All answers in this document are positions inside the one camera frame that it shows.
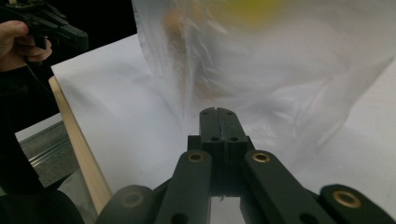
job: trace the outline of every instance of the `plastic bag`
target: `plastic bag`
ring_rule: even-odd
[[[164,100],[187,134],[234,111],[293,172],[315,157],[392,62],[392,0],[132,0]]]

